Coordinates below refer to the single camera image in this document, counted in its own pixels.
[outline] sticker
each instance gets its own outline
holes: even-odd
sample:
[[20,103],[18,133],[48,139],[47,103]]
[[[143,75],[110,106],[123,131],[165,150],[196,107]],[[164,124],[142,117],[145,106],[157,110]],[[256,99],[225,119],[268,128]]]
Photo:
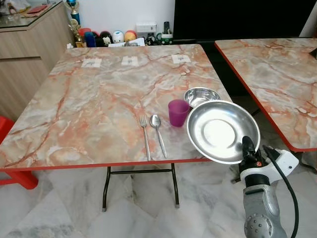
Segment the sticker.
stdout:
[[190,62],[187,55],[172,55],[173,63],[186,63]]
[[138,57],[137,56],[124,56],[122,58],[122,62],[121,62],[121,65],[124,65],[124,66],[139,66],[139,63],[138,63]]
[[82,68],[99,68],[101,64],[101,59],[84,59]]

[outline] purple cup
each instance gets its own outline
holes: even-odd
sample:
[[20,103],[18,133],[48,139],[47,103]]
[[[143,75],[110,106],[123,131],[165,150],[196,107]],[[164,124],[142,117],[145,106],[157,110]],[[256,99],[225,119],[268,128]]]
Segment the purple cup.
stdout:
[[188,115],[190,106],[184,100],[176,99],[168,104],[169,122],[173,126],[181,127]]

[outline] marble floor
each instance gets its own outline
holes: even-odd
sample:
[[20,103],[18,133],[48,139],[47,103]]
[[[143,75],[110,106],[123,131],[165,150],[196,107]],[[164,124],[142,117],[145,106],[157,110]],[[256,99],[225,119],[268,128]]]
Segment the marble floor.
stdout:
[[[234,101],[249,111],[256,109],[250,98]],[[255,118],[262,144],[286,148],[262,113]],[[304,156],[315,165],[316,153]],[[235,166],[205,162],[175,167],[179,209],[174,207],[170,173],[112,175],[105,213],[101,212],[105,168],[36,172],[39,185],[34,190],[17,184],[0,186],[0,238],[244,238],[244,186],[230,182],[236,177]],[[288,178],[299,202],[297,237],[316,237],[317,175],[297,167]],[[294,224],[291,196],[283,181],[272,186],[290,237]]]

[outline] stainless steel plate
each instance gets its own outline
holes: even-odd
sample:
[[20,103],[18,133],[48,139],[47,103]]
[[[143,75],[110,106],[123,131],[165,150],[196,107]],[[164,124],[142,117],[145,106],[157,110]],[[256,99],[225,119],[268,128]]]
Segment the stainless steel plate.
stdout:
[[184,94],[184,100],[192,107],[195,108],[199,104],[210,101],[220,100],[220,96],[210,88],[191,88]]
[[200,153],[223,164],[242,161],[243,136],[252,139],[256,150],[260,145],[260,130],[253,117],[239,105],[222,100],[194,108],[187,119],[187,134]]

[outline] fork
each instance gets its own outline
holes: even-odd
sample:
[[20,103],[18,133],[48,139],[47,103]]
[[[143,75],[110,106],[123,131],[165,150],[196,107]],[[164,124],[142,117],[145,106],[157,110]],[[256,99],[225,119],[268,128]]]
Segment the fork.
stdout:
[[148,161],[150,161],[151,160],[150,149],[149,149],[147,132],[145,130],[145,128],[147,127],[147,118],[145,117],[145,115],[141,115],[140,116],[140,125],[141,125],[141,127],[143,127],[143,130],[144,130],[145,148],[146,148],[146,151],[147,151]]

